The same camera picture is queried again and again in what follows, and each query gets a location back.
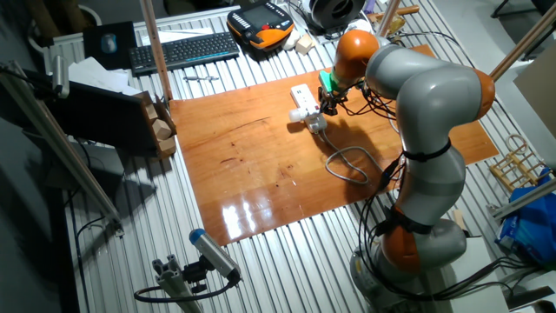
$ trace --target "white connector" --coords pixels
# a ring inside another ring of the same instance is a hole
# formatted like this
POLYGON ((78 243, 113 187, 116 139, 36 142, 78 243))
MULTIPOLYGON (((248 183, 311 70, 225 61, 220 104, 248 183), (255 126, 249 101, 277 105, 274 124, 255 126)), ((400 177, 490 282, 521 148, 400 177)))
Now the white connector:
POLYGON ((289 120, 293 123, 305 122, 312 133, 327 128, 327 121, 319 110, 319 104, 314 100, 311 90, 306 83, 291 89, 292 98, 298 109, 289 111, 289 120))

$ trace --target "green object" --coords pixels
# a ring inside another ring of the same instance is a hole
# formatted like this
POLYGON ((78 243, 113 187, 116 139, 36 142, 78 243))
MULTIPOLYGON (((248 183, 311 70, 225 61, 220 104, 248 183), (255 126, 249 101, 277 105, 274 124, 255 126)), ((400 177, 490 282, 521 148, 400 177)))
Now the green object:
POLYGON ((321 70, 319 73, 319 80, 321 81, 322 88, 329 94, 332 94, 333 91, 341 91, 338 90, 338 84, 332 78, 331 73, 327 73, 324 70, 321 70))

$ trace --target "paper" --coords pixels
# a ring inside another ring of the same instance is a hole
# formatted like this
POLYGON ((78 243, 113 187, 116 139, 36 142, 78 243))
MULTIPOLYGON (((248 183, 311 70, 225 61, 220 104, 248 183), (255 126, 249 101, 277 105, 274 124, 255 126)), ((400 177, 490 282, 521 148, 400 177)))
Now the paper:
POLYGON ((69 66, 69 79, 72 82, 121 92, 128 96, 141 92, 128 86, 128 70, 106 70, 94 57, 88 57, 80 63, 72 63, 69 66))
MULTIPOLYGON (((158 32, 158 37, 160 38, 160 43, 169 43, 180 39, 210 34, 212 34, 212 29, 210 28, 200 28, 194 30, 164 30, 158 32)), ((149 36, 141 37, 141 43, 143 46, 150 45, 149 36)))

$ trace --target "black monitor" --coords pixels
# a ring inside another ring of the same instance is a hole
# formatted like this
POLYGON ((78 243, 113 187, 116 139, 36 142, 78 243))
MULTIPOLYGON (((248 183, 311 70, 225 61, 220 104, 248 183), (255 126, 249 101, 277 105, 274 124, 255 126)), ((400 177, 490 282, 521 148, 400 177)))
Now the black monitor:
MULTIPOLYGON (((25 75, 51 88, 51 77, 29 70, 25 75)), ((125 149, 132 156, 157 157, 156 139, 140 97, 69 82, 67 98, 45 103, 67 135, 125 149)))

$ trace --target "orange handheld controller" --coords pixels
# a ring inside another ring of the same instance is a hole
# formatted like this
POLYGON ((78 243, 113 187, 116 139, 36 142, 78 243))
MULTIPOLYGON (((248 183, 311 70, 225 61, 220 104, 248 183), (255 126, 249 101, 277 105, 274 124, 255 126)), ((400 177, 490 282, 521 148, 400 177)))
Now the orange handheld controller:
POLYGON ((228 27, 244 43, 270 50, 288 37, 294 21, 278 6, 260 1, 229 12, 228 27))

